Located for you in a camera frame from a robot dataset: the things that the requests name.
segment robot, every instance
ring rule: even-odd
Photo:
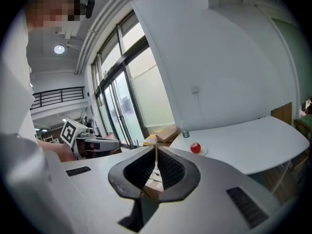
[[[92,128],[71,119],[65,122],[60,137],[72,148],[78,160],[121,152],[119,140],[96,137]]]

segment glass door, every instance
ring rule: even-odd
[[[114,92],[113,92],[112,85],[110,84],[105,89],[104,92],[105,92],[105,98],[107,101],[107,107],[108,107],[109,113],[111,115],[111,118],[113,120],[113,124],[114,124],[115,130],[116,130],[116,133],[118,135],[118,138],[123,145],[127,145],[128,147],[130,147],[130,146],[132,146],[132,144],[129,141],[129,137],[127,136],[123,122],[121,121],[121,118],[119,116],[118,108],[117,108],[115,98],[114,98]]]
[[[106,133],[107,133],[107,137],[106,138],[110,138],[110,139],[117,139],[117,137],[115,136],[115,132],[113,127],[112,127],[112,124],[110,122],[110,118],[108,117],[108,113],[107,113],[107,109],[106,109],[106,106],[107,103],[104,103],[104,99],[103,99],[103,95],[100,94],[98,99],[98,106],[99,106],[99,110],[100,110],[100,113],[101,113],[101,116],[102,116],[102,120],[103,120],[103,123],[104,123],[104,126],[105,126],[105,130],[106,130]]]
[[[117,103],[121,109],[120,116],[124,119],[128,129],[130,142],[135,146],[142,146],[144,136],[134,111],[124,71],[113,81],[113,89],[116,91]]]

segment wall outlet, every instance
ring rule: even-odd
[[[192,94],[195,94],[195,93],[199,92],[198,86],[192,86],[191,87],[191,92],[192,92]]]

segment cardboard box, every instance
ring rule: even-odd
[[[143,142],[143,146],[170,146],[171,145],[171,142],[167,142],[167,143],[164,143],[164,142],[159,142],[157,140],[157,137],[156,135],[149,135]]]
[[[163,191],[164,191],[164,188],[162,185],[162,178],[160,176],[160,171],[157,168],[157,162],[156,162],[156,166],[150,178],[148,179],[145,186],[143,187],[143,193],[145,193],[148,197],[150,197],[155,202],[158,202],[158,195],[159,193]]]
[[[156,138],[157,138],[157,141],[166,143],[169,140],[176,138],[177,135],[178,135],[177,128],[170,126],[170,127],[166,127],[160,133],[157,133]]]

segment window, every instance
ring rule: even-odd
[[[131,78],[134,79],[142,73],[156,66],[151,48],[143,51],[137,58],[128,64]]]
[[[105,42],[101,50],[101,78],[105,79],[105,74],[109,72],[111,67],[121,57],[116,30],[111,34]]]
[[[120,58],[120,49],[119,45],[116,44],[116,46],[113,48],[113,50],[109,53],[105,61],[103,62],[101,66],[101,71],[102,71],[102,79],[104,79],[104,76],[110,68],[116,63],[116,61]]]
[[[122,38],[125,51],[127,51],[134,43],[144,36],[141,24],[138,22],[129,32]]]
[[[93,76],[93,87],[94,90],[99,86],[100,80],[98,75],[98,60],[95,59],[94,64],[92,65],[92,76]]]
[[[143,144],[147,127],[174,124],[156,61],[144,35],[134,12],[129,13],[106,39],[94,62],[95,90],[105,129],[109,136],[129,147]],[[122,55],[123,63],[112,70]]]

